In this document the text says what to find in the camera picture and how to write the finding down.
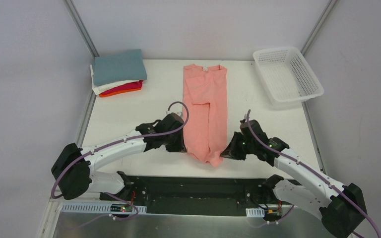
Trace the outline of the salmon pink t-shirt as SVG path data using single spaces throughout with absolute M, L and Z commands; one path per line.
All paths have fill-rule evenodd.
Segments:
M 227 146 L 227 68 L 216 65 L 184 66 L 184 116 L 189 120 L 184 127 L 187 153 L 200 162 L 219 166 L 220 154 Z

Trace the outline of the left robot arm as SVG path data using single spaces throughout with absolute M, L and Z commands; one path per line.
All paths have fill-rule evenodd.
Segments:
M 178 114 L 142 123 L 119 138 L 94 146 L 68 144 L 51 168 L 56 184 L 52 198 L 75 199 L 86 192 L 113 194 L 118 200 L 131 196 L 131 186 L 123 172 L 105 173 L 100 169 L 124 157 L 165 146 L 168 152 L 185 152 L 183 128 L 186 121 Z M 59 188 L 60 195 L 54 190 Z

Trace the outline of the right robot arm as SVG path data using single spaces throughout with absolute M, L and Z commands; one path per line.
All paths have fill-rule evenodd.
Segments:
M 256 203 L 287 202 L 318 218 L 336 238 L 346 238 L 364 221 L 367 214 L 361 189 L 351 183 L 332 179 L 301 159 L 278 137 L 267 137 L 256 120 L 242 120 L 221 157 L 245 160 L 255 155 L 297 183 L 272 175 L 259 187 Z

